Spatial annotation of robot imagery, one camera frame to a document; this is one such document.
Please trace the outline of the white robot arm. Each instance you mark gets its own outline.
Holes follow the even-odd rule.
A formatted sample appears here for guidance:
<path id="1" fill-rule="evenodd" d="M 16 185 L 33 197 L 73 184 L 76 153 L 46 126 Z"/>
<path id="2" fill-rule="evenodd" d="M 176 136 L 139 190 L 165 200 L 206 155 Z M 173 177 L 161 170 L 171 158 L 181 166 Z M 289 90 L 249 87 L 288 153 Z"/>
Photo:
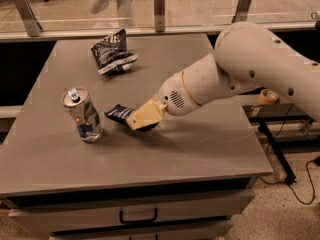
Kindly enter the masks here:
<path id="1" fill-rule="evenodd" d="M 226 27 L 214 52 L 168 78 L 157 94 L 126 118 L 133 130 L 166 114 L 187 115 L 214 100 L 269 88 L 320 121 L 320 65 L 271 31 L 250 22 Z"/>

